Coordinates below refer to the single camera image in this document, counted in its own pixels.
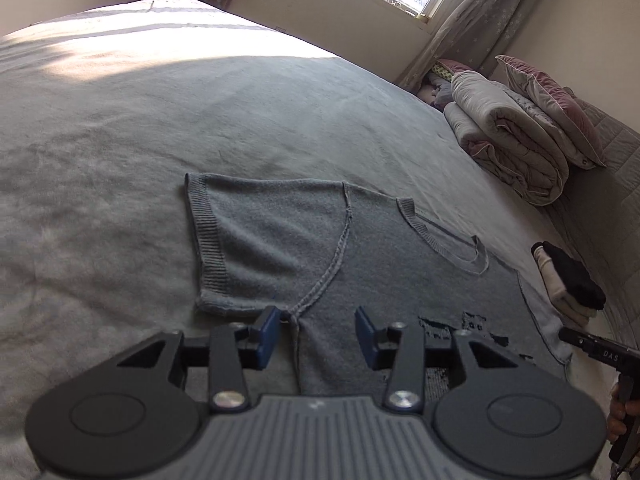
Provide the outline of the person's right hand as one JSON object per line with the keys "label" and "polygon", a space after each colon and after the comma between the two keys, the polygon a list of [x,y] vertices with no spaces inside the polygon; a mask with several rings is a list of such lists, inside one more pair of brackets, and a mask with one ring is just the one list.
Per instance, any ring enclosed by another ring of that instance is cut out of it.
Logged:
{"label": "person's right hand", "polygon": [[610,405],[608,406],[608,417],[606,418],[606,428],[608,428],[608,440],[614,443],[619,437],[626,434],[625,404],[620,400],[620,384],[616,382],[610,392]]}

